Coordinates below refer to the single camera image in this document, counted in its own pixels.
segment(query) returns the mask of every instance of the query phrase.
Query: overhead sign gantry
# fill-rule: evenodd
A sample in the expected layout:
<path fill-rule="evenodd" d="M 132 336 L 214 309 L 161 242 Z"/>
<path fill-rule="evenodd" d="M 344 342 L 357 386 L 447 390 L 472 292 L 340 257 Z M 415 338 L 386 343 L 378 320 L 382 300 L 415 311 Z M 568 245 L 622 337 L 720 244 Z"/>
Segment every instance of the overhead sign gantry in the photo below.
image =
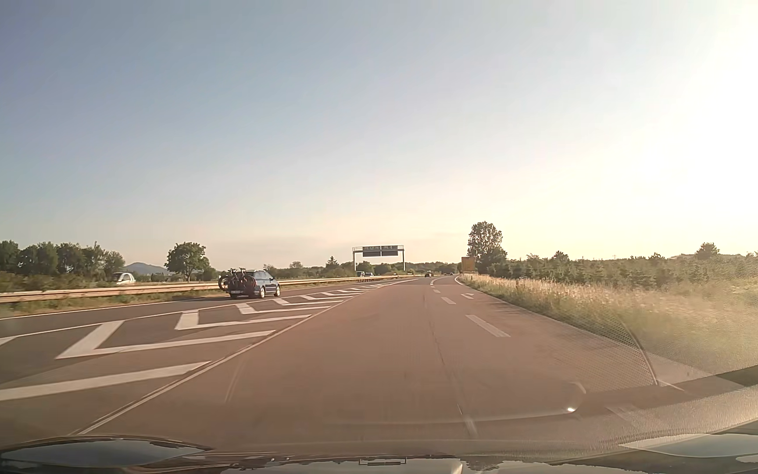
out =
<path fill-rule="evenodd" d="M 355 271 L 355 254 L 360 253 L 362 258 L 372 256 L 397 256 L 403 254 L 403 272 L 405 272 L 405 245 L 364 245 L 353 247 L 353 271 Z"/>

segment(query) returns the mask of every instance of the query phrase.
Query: dry grass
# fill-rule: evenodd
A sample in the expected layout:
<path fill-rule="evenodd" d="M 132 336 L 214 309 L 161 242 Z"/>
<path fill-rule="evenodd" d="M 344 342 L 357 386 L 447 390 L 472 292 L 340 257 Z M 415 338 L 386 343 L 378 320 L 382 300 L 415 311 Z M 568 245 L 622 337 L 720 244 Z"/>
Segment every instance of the dry grass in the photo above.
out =
<path fill-rule="evenodd" d="M 758 284 L 713 284 L 668 292 L 509 280 L 465 274 L 462 281 L 514 305 L 590 330 L 628 339 L 649 352 L 713 373 L 758 363 Z"/>

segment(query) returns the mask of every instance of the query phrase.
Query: road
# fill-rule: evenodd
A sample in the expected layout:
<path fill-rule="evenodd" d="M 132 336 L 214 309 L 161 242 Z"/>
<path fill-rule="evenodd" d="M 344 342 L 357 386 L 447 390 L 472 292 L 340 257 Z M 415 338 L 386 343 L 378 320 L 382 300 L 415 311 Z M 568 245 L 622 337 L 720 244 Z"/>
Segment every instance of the road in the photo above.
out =
<path fill-rule="evenodd" d="M 644 410 L 740 387 L 649 362 L 454 276 L 9 318 L 0 446 L 75 434 L 233 451 L 594 441 L 674 430 Z"/>

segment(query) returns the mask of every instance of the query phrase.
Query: hill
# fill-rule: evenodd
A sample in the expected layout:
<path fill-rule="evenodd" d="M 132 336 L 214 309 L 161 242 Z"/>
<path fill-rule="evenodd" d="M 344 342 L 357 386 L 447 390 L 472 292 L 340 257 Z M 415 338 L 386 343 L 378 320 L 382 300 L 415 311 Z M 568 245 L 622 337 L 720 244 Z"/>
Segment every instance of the hill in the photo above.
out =
<path fill-rule="evenodd" d="M 169 275 L 171 272 L 162 266 L 149 265 L 147 263 L 135 262 L 122 268 L 125 272 L 136 272 L 140 275 L 151 275 L 152 273 L 163 273 Z"/>

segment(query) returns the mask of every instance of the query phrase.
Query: metal guardrail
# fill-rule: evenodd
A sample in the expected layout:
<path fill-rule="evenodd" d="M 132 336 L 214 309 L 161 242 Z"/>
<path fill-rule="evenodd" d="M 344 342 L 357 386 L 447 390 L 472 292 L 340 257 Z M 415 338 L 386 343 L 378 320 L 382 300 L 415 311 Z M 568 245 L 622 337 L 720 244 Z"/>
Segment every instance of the metal guardrail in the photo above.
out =
<path fill-rule="evenodd" d="M 280 286 L 301 284 L 326 284 L 348 282 L 374 282 L 395 278 L 405 278 L 408 275 L 389 276 L 353 276 L 347 278 L 313 278 L 298 280 L 279 280 Z M 146 293 L 180 293 L 187 291 L 202 291 L 218 289 L 217 282 L 195 282 L 187 284 L 166 284 L 153 286 L 117 286 L 96 287 L 82 289 L 51 289 L 48 291 L 19 291 L 14 293 L 0 293 L 0 303 L 19 303 L 22 301 L 41 301 L 46 299 L 65 298 L 90 298 L 97 296 L 119 296 L 122 294 L 146 294 Z"/>

